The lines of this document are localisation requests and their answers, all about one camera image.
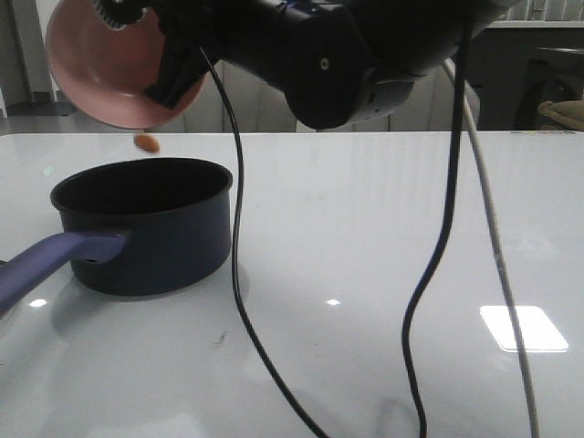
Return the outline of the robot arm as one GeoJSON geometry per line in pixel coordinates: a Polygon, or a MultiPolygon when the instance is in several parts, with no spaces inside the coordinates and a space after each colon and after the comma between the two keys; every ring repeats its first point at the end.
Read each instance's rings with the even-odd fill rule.
{"type": "Polygon", "coordinates": [[[507,1],[97,1],[128,42],[106,59],[138,89],[135,125],[159,125],[218,61],[279,90],[295,117],[332,129],[385,116],[509,7],[507,1]]]}

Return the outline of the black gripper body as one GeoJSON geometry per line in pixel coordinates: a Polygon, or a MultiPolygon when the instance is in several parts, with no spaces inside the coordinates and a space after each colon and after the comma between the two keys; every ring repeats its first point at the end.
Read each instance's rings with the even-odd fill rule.
{"type": "Polygon", "coordinates": [[[199,50],[204,75],[224,60],[261,78],[310,128],[350,123],[365,104],[374,59],[341,3],[157,1],[154,11],[164,46],[199,50]]]}

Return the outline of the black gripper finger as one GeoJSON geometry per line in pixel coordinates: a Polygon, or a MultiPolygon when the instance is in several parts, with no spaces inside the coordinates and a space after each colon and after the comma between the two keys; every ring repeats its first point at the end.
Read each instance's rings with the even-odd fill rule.
{"type": "Polygon", "coordinates": [[[168,110],[175,110],[181,100],[201,79],[201,55],[199,50],[173,49],[165,45],[159,70],[145,95],[168,110]]]}
{"type": "Polygon", "coordinates": [[[108,28],[133,25],[147,12],[147,2],[141,0],[94,0],[93,7],[108,28]]]}

